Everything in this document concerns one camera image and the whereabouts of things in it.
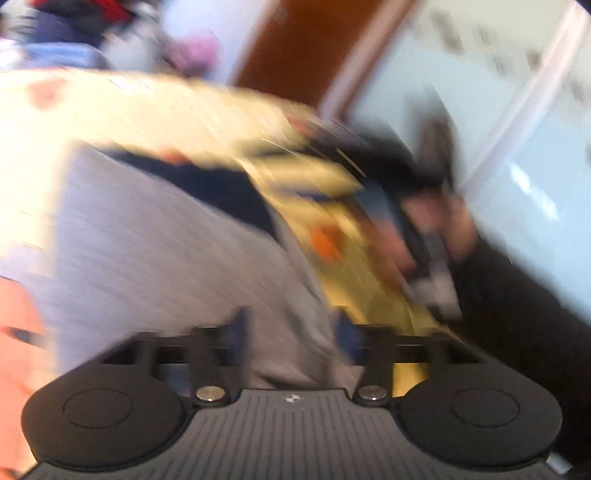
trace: logo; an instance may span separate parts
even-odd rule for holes
[[[285,400],[287,403],[291,403],[292,405],[294,405],[301,400],[301,397],[299,395],[296,395],[295,393],[292,393],[289,397],[286,397],[283,400]]]

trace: brown door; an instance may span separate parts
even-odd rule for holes
[[[317,106],[383,0],[281,0],[236,85]]]

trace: black arm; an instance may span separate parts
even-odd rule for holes
[[[564,426],[557,451],[591,456],[591,325],[479,240],[452,268],[464,321],[454,331],[554,394]]]

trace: round black pad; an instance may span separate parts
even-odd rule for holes
[[[176,393],[127,365],[89,365],[36,392],[22,431],[38,460],[83,471],[120,468],[162,449],[184,410]]]
[[[400,421],[421,450],[473,468],[510,468],[546,455],[560,431],[556,399],[496,365],[454,365],[401,400]]]

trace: metal screw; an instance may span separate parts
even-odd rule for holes
[[[378,385],[365,385],[359,389],[359,396],[364,400],[378,401],[383,400],[388,395],[384,387]]]
[[[222,387],[215,385],[208,385],[207,387],[201,387],[195,392],[195,396],[202,401],[218,401],[221,400],[226,391]]]

